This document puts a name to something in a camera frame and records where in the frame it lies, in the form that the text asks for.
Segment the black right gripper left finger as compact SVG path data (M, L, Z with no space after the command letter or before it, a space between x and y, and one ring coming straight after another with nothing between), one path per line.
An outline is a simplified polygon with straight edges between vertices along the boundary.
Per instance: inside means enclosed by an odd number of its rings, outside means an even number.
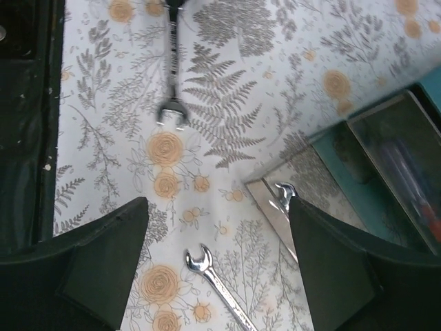
M1 257L2 330L119 330L149 221L137 197Z

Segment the medium silver wrench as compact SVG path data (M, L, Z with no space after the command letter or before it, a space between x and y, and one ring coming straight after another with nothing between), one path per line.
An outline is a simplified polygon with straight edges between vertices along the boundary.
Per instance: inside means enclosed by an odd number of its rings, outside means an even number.
M282 205L282 207L284 207L286 212L288 212L291 199L293 197L297 198L298 193L295 187L291 183L278 182L275 183L275 186L278 188L280 192L280 198L279 198L280 204Z

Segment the small silver wrench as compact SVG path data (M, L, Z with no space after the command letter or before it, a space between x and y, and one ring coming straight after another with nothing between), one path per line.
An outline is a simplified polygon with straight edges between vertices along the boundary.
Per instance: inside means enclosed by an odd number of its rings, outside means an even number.
M257 331L257 327L247 316L246 312L240 307L237 300L235 300L216 273L213 256L209 248L202 243L199 244L199 247L202 254L199 258L193 257L189 250L184 251L184 259L187 268L190 271L201 275L212 286L242 330Z

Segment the blue red screwdriver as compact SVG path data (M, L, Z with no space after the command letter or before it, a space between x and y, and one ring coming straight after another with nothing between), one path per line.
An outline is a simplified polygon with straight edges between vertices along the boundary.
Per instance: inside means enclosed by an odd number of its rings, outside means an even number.
M431 186L407 145L401 139L390 139L380 144L378 152L393 187L412 206L417 220L440 241L440 193Z

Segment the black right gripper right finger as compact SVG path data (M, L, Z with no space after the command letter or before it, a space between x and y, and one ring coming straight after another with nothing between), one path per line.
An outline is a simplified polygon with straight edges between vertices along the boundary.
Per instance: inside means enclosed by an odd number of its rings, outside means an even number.
M315 330L439 330L440 258L293 197L289 221Z

